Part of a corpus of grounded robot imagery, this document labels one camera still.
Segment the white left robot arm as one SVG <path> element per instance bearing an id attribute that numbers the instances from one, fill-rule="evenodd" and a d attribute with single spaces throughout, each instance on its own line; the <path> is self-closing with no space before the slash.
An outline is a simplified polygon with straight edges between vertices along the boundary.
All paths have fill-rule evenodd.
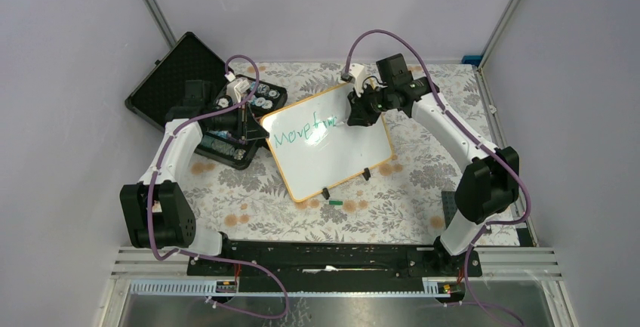
<path id="1" fill-rule="evenodd" d="M 251 101 L 262 88 L 258 79 L 226 75 L 223 93 L 210 82 L 191 80 L 183 98 L 166 115 L 162 143 L 143 176 L 119 193 L 131 244 L 148 248 L 163 261 L 174 253 L 205 256 L 217 275 L 228 273 L 233 253 L 223 247 L 223 234 L 198 224 L 180 188 L 189 160 L 208 131 L 225 131 L 240 141 L 269 136 L 255 119 Z"/>

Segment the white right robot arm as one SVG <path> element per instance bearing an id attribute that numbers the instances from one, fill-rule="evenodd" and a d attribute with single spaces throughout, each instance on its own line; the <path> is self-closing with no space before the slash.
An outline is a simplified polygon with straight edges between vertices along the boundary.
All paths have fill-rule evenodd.
<path id="1" fill-rule="evenodd" d="M 440 250 L 432 256 L 435 270 L 450 276 L 462 267 L 462 253 L 474 243 L 488 219 L 519 198 L 518 153 L 512 147 L 498 148 L 459 119 L 430 77 L 414 77 L 401 54 L 379 60 L 376 66 L 374 82 L 369 82 L 360 64 L 343 70 L 341 80 L 352 86 L 346 123 L 369 127 L 386 111 L 402 111 L 453 157 L 462 171 L 454 191 L 457 211 L 435 242 Z"/>

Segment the yellow framed whiteboard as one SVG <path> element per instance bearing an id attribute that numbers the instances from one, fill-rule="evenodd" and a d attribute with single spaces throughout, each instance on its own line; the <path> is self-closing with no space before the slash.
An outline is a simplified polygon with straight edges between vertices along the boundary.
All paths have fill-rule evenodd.
<path id="1" fill-rule="evenodd" d="M 370 127 L 335 127 L 347 120 L 348 84 L 276 110 L 260 120 L 289 196 L 302 202 L 391 159 L 392 142 L 379 118 Z"/>

